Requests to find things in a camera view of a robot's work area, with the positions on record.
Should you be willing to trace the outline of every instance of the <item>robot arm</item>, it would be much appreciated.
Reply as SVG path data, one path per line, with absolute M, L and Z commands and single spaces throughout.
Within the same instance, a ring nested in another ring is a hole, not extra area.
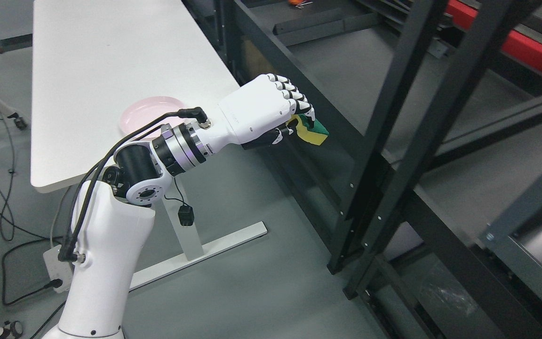
M 75 195 L 71 227 L 58 254 L 75 266 L 71 290 L 58 325 L 44 338 L 123 339 L 120 324 L 131 277 L 155 216 L 147 206 L 164 197 L 174 176 L 228 144 L 250 148 L 280 142 L 292 133 L 287 122 L 293 114 L 305 114 L 310 125 L 315 119 L 312 106 L 288 79 L 260 75 L 213 112 L 167 113 L 119 141 Z M 149 134 L 167 116 L 196 120 L 173 128 L 161 125 L 161 136 L 152 141 L 133 139 Z M 111 156 L 117 165 L 97 180 Z
M 114 153 L 118 166 L 104 172 L 104 182 L 116 196 L 135 205 L 151 204 L 164 196 L 172 177 L 204 163 L 228 144 L 277 144 L 293 133 L 286 125 L 293 114 L 305 114 L 310 123 L 315 120 L 306 97 L 290 80 L 274 74 L 259 75 L 222 99 L 215 111 L 186 111 L 198 116 L 198 122 L 163 125 L 160 137 L 128 142 Z

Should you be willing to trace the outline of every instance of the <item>robot finger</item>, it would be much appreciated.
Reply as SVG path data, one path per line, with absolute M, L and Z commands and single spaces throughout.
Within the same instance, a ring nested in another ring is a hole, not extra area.
M 293 84 L 286 84 L 286 83 L 282 83 L 280 81 L 275 81 L 275 87 L 279 90 L 282 90 L 282 89 L 287 89 L 287 90 L 291 90 L 291 91 L 295 91 L 295 90 L 298 90 L 298 88 L 296 86 L 294 86 Z
M 290 102 L 290 113 L 291 114 L 305 114 L 307 116 L 308 122 L 311 126 L 315 123 L 315 109 L 310 103 L 307 103 L 302 100 L 288 99 Z
M 267 78 L 269 78 L 269 80 L 271 80 L 271 81 L 279 81 L 280 83 L 291 84 L 290 79 L 288 79 L 286 77 L 282 77 L 281 75 L 268 73 Z
M 306 103 L 308 102 L 307 97 L 305 97 L 304 94 L 298 91 L 290 91 L 290 90 L 283 89 L 281 90 L 281 94 L 284 95 L 284 99 L 296 99 L 300 101 L 305 101 Z

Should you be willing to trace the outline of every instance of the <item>sponge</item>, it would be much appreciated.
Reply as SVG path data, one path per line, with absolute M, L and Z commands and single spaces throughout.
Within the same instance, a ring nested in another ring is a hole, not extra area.
M 319 120 L 315 120 L 314 127 L 311 127 L 305 114 L 295 114 L 286 124 L 290 124 L 294 120 L 297 120 L 296 133 L 298 137 L 310 144 L 319 146 L 329 135 L 329 131 L 323 127 Z

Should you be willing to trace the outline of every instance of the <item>white table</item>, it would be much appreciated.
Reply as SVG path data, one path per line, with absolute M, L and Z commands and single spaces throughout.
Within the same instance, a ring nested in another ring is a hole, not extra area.
M 123 137 L 132 103 L 164 95 L 207 111 L 238 88 L 180 0 L 35 0 L 32 42 L 31 183 L 41 193 L 78 183 Z M 184 254 L 137 272 L 132 288 L 267 232 L 260 222 L 202 246 L 195 226 L 176 221 L 177 204 L 164 204 Z

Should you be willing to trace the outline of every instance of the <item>floor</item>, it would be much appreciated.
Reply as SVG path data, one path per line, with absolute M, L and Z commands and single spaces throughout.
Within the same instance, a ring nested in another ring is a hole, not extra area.
M 27 118 L 31 66 L 30 48 L 0 55 L 0 97 Z M 9 126 L 17 159 L 9 205 L 18 225 L 47 234 L 63 192 L 39 194 L 30 186 L 30 131 Z M 2 189 L 9 180 L 10 156 L 0 122 Z M 342 294 L 348 272 L 329 274 L 327 249 L 264 156 L 228 148 L 183 175 L 203 242 L 260 220 L 269 234 L 132 292 L 123 324 L 128 338 L 383 338 L 359 299 L 348 301 Z M 65 203 L 62 219 L 68 209 Z M 164 210 L 156 209 L 159 217 L 138 269 L 180 252 Z M 4 230 L 9 232 L 9 225 Z M 22 233 L 12 242 L 0 238 L 0 260 L 11 247 L 33 239 Z M 41 259 L 48 247 L 43 242 L 9 256 L 8 300 L 48 281 Z M 44 291 L 12 307 L 0 302 L 0 324 L 20 320 L 29 337 L 65 297 Z

